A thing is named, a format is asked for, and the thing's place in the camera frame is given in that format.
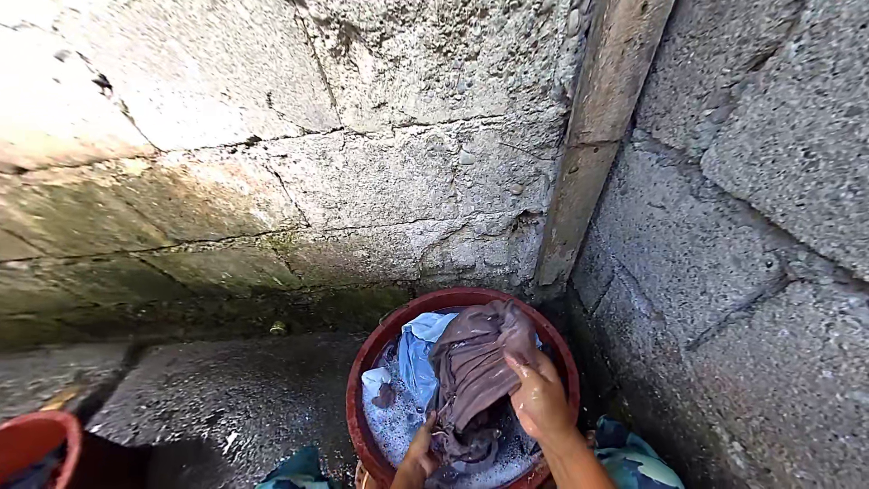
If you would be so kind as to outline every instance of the soap suds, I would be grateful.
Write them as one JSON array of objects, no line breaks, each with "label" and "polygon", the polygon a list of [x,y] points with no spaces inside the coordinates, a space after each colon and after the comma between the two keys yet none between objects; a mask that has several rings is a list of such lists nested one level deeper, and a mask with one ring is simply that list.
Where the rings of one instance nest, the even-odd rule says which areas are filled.
[{"label": "soap suds", "polygon": [[[404,458],[404,453],[410,446],[416,430],[425,419],[423,412],[418,412],[413,395],[401,380],[398,358],[391,361],[381,361],[392,376],[392,386],[395,390],[395,402],[386,409],[371,404],[375,396],[362,392],[362,411],[368,421],[368,428],[374,435],[377,447],[380,448],[386,460],[397,467]],[[486,471],[475,474],[462,474],[451,487],[459,489],[483,489],[509,484],[527,472],[540,457],[539,451],[533,452],[531,440],[518,422],[503,423],[502,434],[498,438],[499,450],[494,464]],[[426,487],[432,487],[429,481]]]}]

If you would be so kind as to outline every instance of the concrete wall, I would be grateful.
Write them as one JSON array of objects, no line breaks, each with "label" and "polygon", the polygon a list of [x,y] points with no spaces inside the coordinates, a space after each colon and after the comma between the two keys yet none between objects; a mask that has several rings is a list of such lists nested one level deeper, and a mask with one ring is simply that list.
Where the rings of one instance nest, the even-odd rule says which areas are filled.
[{"label": "concrete wall", "polygon": [[869,480],[867,23],[677,2],[589,228],[578,319],[690,486]]},{"label": "concrete wall", "polygon": [[6,345],[126,332],[119,310],[139,321],[173,301],[192,323],[204,295],[522,294],[589,11],[588,0],[4,6],[0,41],[16,47],[0,54]]}]

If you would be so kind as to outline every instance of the hand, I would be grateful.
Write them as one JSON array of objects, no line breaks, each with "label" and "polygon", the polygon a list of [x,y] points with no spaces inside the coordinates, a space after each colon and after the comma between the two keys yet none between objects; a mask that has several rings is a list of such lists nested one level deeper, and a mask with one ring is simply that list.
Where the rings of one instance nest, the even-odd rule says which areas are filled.
[{"label": "hand", "polygon": [[555,365],[545,353],[538,350],[535,355],[536,370],[520,365],[515,358],[504,358],[522,383],[510,394],[510,402],[525,432],[541,445],[552,445],[576,431],[576,419],[571,416]]},{"label": "hand", "polygon": [[404,454],[404,460],[398,467],[402,470],[420,472],[428,477],[440,465],[435,455],[431,452],[432,426],[437,420],[437,413],[432,411],[428,414],[426,422],[416,431],[413,441],[410,442],[408,451]]}]

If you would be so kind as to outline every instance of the red bucket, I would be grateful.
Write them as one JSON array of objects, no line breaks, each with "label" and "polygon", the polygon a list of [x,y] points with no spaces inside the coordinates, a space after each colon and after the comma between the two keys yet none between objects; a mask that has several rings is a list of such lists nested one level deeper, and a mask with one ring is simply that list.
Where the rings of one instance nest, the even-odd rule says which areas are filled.
[{"label": "red bucket", "polygon": [[0,483],[44,459],[61,444],[66,454],[55,489],[143,489],[148,452],[128,448],[82,429],[68,412],[24,414],[0,425]]},{"label": "red bucket", "polygon": [[[356,354],[353,368],[350,369],[350,379],[347,382],[347,426],[359,460],[379,487],[389,487],[392,484],[395,469],[377,447],[374,436],[368,429],[368,421],[362,412],[362,373],[374,366],[377,355],[383,347],[401,334],[401,327],[423,312],[439,311],[448,307],[484,305],[493,300],[510,299],[534,322],[534,329],[541,341],[553,347],[555,368],[558,369],[561,378],[567,380],[567,402],[570,410],[574,418],[579,416],[580,374],[576,369],[574,357],[570,354],[561,335],[539,312],[511,295],[489,289],[456,287],[431,292],[389,314],[365,340],[359,353]],[[542,459],[507,488],[530,489],[542,484],[547,477],[549,477],[549,466],[546,460]]]}]

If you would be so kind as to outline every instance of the wooden post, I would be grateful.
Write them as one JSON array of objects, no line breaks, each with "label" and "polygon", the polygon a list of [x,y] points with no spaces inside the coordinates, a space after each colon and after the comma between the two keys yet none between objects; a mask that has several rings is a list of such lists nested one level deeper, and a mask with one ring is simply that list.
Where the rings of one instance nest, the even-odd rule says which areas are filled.
[{"label": "wooden post", "polygon": [[537,285],[558,291],[574,267],[673,8],[673,0],[599,2],[537,260]]}]

